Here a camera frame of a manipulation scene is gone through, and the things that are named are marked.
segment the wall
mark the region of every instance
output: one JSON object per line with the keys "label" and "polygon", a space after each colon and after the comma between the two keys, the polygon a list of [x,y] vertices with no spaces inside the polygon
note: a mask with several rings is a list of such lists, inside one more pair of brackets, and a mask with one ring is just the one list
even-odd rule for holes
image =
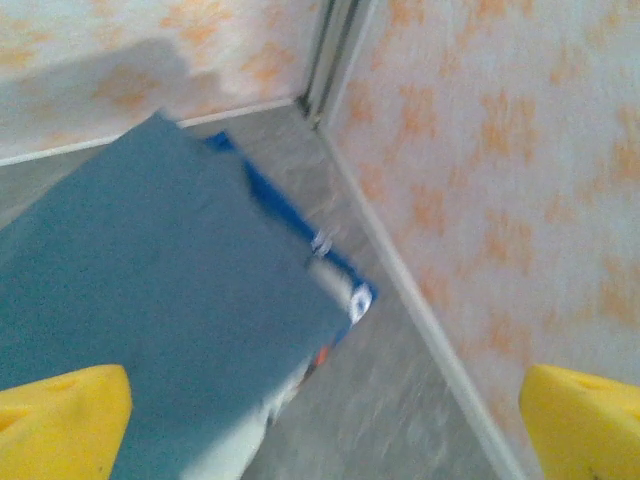
{"label": "wall", "polygon": [[323,0],[1,0],[0,158],[302,93]]}
{"label": "wall", "polygon": [[529,365],[640,384],[639,24],[638,0],[380,0],[326,128],[532,478]]}

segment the yellow plastic part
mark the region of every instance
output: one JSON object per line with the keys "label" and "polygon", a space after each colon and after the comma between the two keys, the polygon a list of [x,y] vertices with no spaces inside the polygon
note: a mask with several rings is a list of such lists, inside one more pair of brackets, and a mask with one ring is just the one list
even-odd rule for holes
{"label": "yellow plastic part", "polygon": [[0,392],[0,479],[108,479],[131,408],[118,365]]}
{"label": "yellow plastic part", "polygon": [[548,480],[640,479],[640,388],[535,365],[520,411]]}

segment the patterned wallpaper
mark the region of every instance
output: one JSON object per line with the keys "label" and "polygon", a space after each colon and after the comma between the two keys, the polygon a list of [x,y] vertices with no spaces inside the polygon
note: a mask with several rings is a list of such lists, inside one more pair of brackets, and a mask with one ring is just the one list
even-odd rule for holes
{"label": "patterned wallpaper", "polygon": [[380,0],[327,131],[523,468],[525,369],[640,384],[640,0]]}
{"label": "patterned wallpaper", "polygon": [[0,0],[0,158],[302,93],[323,0]]}

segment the gray floor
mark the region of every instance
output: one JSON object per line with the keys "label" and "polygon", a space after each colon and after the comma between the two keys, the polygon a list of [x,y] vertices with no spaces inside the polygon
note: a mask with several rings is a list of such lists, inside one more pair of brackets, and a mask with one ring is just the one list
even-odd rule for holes
{"label": "gray floor", "polygon": [[[294,107],[228,129],[371,278],[380,299],[271,427],[244,480],[494,479],[368,240],[344,182]],[[0,228],[89,153],[0,168]]]}

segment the orange floral wallpaper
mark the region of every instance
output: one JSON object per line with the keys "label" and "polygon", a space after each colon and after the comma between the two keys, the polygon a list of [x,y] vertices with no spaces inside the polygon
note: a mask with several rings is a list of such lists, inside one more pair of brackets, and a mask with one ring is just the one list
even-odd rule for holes
{"label": "orange floral wallpaper", "polygon": [[326,131],[541,478],[528,366],[640,384],[640,1],[373,8]]}
{"label": "orange floral wallpaper", "polygon": [[0,160],[295,98],[325,1],[0,2]]}

